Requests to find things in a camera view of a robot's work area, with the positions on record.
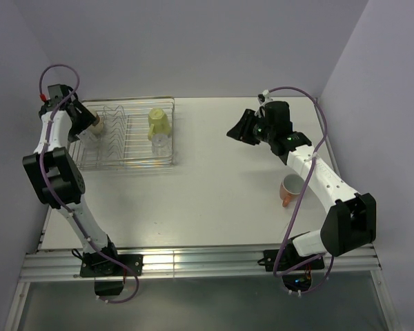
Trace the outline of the small clear glass cup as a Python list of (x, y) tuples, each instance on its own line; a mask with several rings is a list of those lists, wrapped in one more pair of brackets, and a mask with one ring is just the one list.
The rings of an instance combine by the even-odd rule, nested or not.
[(99, 137), (89, 130), (82, 131), (79, 134), (79, 140), (85, 152), (94, 152), (99, 148)]

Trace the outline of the pale yellow ceramic mug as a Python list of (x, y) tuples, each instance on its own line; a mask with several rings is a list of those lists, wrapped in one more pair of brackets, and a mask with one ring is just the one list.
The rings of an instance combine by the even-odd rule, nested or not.
[(161, 108), (153, 108), (148, 114), (148, 140), (156, 134), (170, 136), (171, 127), (167, 114)]

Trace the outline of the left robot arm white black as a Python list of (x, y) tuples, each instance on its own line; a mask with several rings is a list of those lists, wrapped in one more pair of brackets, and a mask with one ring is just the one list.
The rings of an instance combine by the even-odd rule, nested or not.
[(48, 86), (48, 95), (41, 100), (40, 140), (35, 151), (23, 158), (23, 167), (40, 202), (57, 210), (79, 238), (83, 251), (72, 254), (81, 260), (80, 275), (113, 276), (121, 269), (121, 259), (87, 206), (83, 176), (68, 152), (69, 144), (80, 139), (95, 142), (104, 122), (70, 86)]

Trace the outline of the large clear glass cup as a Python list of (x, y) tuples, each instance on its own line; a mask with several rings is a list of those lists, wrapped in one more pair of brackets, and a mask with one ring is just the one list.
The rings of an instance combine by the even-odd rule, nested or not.
[(166, 134), (155, 134), (151, 139), (152, 154), (156, 157), (168, 157), (172, 153), (171, 138)]

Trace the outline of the orange ceramic mug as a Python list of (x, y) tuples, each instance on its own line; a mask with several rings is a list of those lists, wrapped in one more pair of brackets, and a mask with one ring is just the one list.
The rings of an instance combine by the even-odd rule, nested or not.
[(300, 195), (303, 185), (304, 180), (297, 174), (289, 174), (283, 178), (279, 188), (279, 197), (284, 208)]

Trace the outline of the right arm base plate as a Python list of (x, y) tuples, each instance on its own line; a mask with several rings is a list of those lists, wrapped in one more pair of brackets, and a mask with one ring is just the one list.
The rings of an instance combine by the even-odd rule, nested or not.
[[(257, 261), (259, 266), (265, 268), (265, 271), (272, 272), (275, 265), (275, 259), (277, 256), (278, 250), (264, 250), (263, 257)], [(311, 270), (323, 270), (325, 268), (324, 258), (320, 257), (318, 254), (310, 255), (307, 257), (299, 256), (296, 251), (286, 249), (283, 253), (281, 259), (279, 260), (278, 271), (285, 271), (301, 262), (304, 262), (311, 257), (317, 257), (317, 259), (301, 265), (298, 270), (305, 270), (307, 267), (310, 267)]]

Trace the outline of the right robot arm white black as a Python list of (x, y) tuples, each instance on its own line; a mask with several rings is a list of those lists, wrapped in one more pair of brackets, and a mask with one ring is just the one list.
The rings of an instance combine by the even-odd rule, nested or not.
[(271, 152), (304, 180), (326, 211), (321, 229), (284, 237), (275, 270), (295, 270), (324, 254), (339, 257), (374, 242), (376, 200), (346, 184), (319, 157), (311, 140), (293, 129), (288, 103), (269, 101), (258, 111), (245, 110), (227, 135), (252, 146), (267, 143)]

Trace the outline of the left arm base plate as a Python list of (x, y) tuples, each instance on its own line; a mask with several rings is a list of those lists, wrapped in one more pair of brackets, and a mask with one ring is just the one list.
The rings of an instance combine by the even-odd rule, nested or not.
[(82, 278), (94, 277), (121, 277), (121, 276), (141, 276), (143, 267), (142, 254), (122, 254), (116, 260), (128, 267), (130, 271), (124, 269), (119, 264), (108, 261), (100, 254), (94, 253), (90, 257), (84, 257), (81, 263), (79, 276)]

